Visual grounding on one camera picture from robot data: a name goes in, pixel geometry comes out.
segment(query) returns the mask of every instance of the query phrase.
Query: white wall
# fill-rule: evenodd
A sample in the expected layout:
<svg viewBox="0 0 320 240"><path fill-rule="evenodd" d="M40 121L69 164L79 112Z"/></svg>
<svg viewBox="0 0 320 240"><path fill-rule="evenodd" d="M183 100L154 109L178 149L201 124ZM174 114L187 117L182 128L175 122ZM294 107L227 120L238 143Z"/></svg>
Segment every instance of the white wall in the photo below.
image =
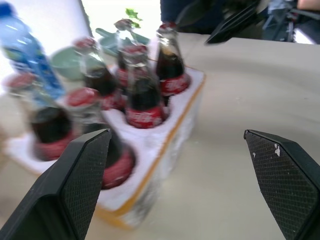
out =
<svg viewBox="0 0 320 240"><path fill-rule="evenodd" d="M95 37L99 36L95 34L96 28L115 32L114 23L121 18L128 17L126 8L133 8L138 12L139 18L143 19L140 22L141 29L135 29L138 34L153 38L161 24L160 0L82 0L82 2L89 15L91 29Z"/></svg>
<svg viewBox="0 0 320 240"><path fill-rule="evenodd" d="M47 55L89 34L79 0L8 0ZM14 71L0 52L0 82Z"/></svg>

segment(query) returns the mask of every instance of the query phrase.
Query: coca-cola bottle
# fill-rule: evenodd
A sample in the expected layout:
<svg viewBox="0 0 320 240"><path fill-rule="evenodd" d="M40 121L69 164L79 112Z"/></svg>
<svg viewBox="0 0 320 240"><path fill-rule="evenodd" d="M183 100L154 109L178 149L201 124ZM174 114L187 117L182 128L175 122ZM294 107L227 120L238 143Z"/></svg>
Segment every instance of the coca-cola bottle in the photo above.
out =
<svg viewBox="0 0 320 240"><path fill-rule="evenodd" d="M128 67L127 122L140 129L160 125L166 119L166 111L156 76L149 67L147 47L128 46L122 53Z"/></svg>
<svg viewBox="0 0 320 240"><path fill-rule="evenodd" d="M122 54L122 50L125 47L136 45L137 41L134 38L132 21L130 19L121 19L114 25L117 28L116 41L118 47L118 69L116 71L116 77L121 84L123 94L126 95L128 86L128 69Z"/></svg>
<svg viewBox="0 0 320 240"><path fill-rule="evenodd" d="M31 73L23 73L8 82L10 94L18 99L36 136L35 148L45 160L60 157L75 138L67 112L43 89L42 81Z"/></svg>
<svg viewBox="0 0 320 240"><path fill-rule="evenodd" d="M176 24L163 23L157 30L159 55L156 74L160 80L161 93L168 103L169 97L183 92L191 79L185 73L184 61L177 42Z"/></svg>
<svg viewBox="0 0 320 240"><path fill-rule="evenodd" d="M124 103L120 86L99 56L96 41L91 37L84 37L74 42L74 49L80 55L80 69L85 86L100 92L102 109L122 110Z"/></svg>
<svg viewBox="0 0 320 240"><path fill-rule="evenodd" d="M101 96L95 89L83 87L66 96L66 105L74 118L77 134L87 134L101 129L111 129L102 189L111 189L123 184L135 166L135 155L101 113Z"/></svg>

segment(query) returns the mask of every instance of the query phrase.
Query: leaf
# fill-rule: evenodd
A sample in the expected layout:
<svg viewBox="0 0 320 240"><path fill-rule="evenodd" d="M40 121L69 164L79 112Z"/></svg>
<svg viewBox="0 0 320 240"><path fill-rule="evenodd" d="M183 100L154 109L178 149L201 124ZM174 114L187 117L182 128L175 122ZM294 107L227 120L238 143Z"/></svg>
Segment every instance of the leaf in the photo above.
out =
<svg viewBox="0 0 320 240"><path fill-rule="evenodd" d="M135 10L133 8L126 8L125 9L125 13L128 15L128 16L131 16L132 13L134 13Z"/></svg>
<svg viewBox="0 0 320 240"><path fill-rule="evenodd" d="M133 22L133 23L132 23L132 26L133 26L134 28L136 28L136 29L140 29L140 28L141 28L140 24L137 23L137 22Z"/></svg>

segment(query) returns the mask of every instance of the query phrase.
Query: styrofoam packaging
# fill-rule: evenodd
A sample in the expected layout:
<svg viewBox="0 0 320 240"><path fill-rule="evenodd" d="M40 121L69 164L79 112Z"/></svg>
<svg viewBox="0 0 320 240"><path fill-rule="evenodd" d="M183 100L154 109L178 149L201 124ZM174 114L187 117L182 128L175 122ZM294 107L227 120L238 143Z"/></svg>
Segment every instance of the styrofoam packaging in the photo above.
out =
<svg viewBox="0 0 320 240"><path fill-rule="evenodd" d="M128 125L124 114L115 109L103 112L136 156L127 181L100 192L96 213L110 224L124 229L137 227L156 201L161 182L175 167L182 145L195 125L205 82L201 71L186 67L186 73L192 78L191 85L170 98L170 116L155 128L137 129ZM55 161L40 160L34 153L34 141L31 133L11 138L6 142L5 152L27 170L41 175Z"/></svg>

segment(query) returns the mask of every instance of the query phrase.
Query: white table surface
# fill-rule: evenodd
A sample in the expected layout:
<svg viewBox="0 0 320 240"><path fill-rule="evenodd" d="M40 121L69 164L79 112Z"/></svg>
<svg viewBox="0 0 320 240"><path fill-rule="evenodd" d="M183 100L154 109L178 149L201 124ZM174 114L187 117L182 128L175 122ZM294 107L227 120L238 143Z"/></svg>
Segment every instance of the white table surface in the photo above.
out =
<svg viewBox="0 0 320 240"><path fill-rule="evenodd" d="M207 82L198 123L161 197L137 230L94 216L86 239L285 239L259 192L243 133L291 139L320 163L320 46L239 38L204 46L207 37L179 36L185 64ZM14 162L1 171L0 224L35 180Z"/></svg>

